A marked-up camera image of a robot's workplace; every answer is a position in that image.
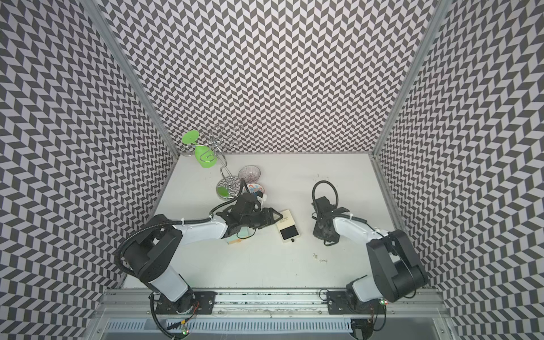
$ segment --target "red wire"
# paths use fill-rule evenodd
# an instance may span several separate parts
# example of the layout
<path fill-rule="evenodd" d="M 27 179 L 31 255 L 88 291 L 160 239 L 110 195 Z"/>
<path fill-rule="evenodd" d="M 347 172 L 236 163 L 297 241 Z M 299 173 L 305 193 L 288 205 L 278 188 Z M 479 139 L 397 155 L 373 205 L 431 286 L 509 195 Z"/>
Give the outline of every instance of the red wire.
<path fill-rule="evenodd" d="M 199 309 L 199 306 L 200 306 L 200 302 L 197 301 L 196 302 L 196 307 L 193 310 L 193 314 L 191 315 L 191 317 L 189 319 L 187 319 L 187 321 L 185 323 L 189 322 L 193 318 L 193 316 L 195 316 L 196 310 Z"/>

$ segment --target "black rectangle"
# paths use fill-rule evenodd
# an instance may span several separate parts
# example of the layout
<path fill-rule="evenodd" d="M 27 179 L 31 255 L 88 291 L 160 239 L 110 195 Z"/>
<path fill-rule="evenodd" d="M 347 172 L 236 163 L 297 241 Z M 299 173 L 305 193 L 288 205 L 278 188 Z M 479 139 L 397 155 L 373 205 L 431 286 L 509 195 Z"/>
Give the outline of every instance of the black rectangle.
<path fill-rule="evenodd" d="M 288 240 L 299 234 L 299 232 L 296 230 L 295 225 L 282 229 L 280 230 L 280 232 L 281 232 L 281 237 L 283 237 L 284 240 Z"/>

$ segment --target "white tabletop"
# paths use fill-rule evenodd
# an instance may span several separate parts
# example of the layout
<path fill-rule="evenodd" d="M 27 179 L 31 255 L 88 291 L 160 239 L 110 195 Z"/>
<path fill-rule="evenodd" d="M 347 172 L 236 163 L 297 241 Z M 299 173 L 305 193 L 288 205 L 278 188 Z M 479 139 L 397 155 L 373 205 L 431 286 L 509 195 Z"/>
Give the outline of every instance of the white tabletop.
<path fill-rule="evenodd" d="M 193 288 L 341 288 L 370 273 L 366 247 L 340 238 L 325 246 L 312 235 L 312 188 L 317 181 L 332 182 L 339 205 L 373 227 L 394 230 L 384 198 L 367 154 L 238 154 L 227 155 L 228 168 L 236 175 L 245 165 L 261 170 L 261 184 L 268 196 L 265 207 L 290 209 L 301 236 L 284 243 L 276 226 L 257 230 L 240 243 L 205 240 L 179 247 L 171 261 Z M 170 219 L 205 218 L 223 202 L 215 193 L 221 179 L 219 166 L 200 167 L 194 157 L 181 157 L 160 200 L 156 214 Z M 316 198 L 334 193 L 321 184 Z M 124 288 L 143 288 L 129 276 Z"/>

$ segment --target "small patterned bowl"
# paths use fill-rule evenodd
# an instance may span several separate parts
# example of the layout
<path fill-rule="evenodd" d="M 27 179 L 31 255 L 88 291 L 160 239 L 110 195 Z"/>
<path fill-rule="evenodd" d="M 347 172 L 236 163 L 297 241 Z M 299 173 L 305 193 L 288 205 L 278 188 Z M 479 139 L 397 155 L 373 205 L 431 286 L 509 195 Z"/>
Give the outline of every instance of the small patterned bowl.
<path fill-rule="evenodd" d="M 260 176 L 261 170 L 254 165 L 247 165 L 238 173 L 238 178 L 244 179 L 247 184 L 257 182 Z"/>
<path fill-rule="evenodd" d="M 248 189 L 249 189 L 249 193 L 250 194 L 254 194 L 256 193 L 257 191 L 260 191 L 261 193 L 264 194 L 264 188 L 262 185 L 260 184 L 257 184 L 257 183 L 249 183 L 248 184 Z"/>

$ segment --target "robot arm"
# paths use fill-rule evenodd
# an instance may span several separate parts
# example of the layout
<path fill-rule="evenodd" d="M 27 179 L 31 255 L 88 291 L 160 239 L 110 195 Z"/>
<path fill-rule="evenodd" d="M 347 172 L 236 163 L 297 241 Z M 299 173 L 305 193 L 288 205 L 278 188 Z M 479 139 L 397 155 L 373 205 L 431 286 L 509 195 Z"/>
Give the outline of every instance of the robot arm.
<path fill-rule="evenodd" d="M 316 187 L 330 185 L 335 192 L 334 205 L 326 197 L 315 198 Z M 365 275 L 350 282 L 347 288 L 348 302 L 353 310 L 370 301 L 385 298 L 395 302 L 429 282 L 427 273 L 406 233 L 401 230 L 387 232 L 372 228 L 367 221 L 354 217 L 344 207 L 338 208 L 338 193 L 328 181 L 319 181 L 312 190 L 316 225 L 313 234 L 327 246 L 339 242 L 345 236 L 353 242 L 366 245 L 372 275 Z"/>
<path fill-rule="evenodd" d="M 146 227 L 119 246 L 115 263 L 155 293 L 162 293 L 173 302 L 177 312 L 186 313 L 193 305 L 193 291 L 170 265 L 178 246 L 205 239 L 227 238 L 237 234 L 242 226 L 260 229 L 283 218 L 272 208 L 261 209 L 260 202 L 253 194 L 239 194 L 227 204 L 233 202 L 236 204 L 217 213 L 217 216 L 197 221 L 172 221 L 164 215 L 153 217 Z M 214 208 L 210 215 L 223 205 Z M 123 257 L 131 269 L 122 265 Z"/>

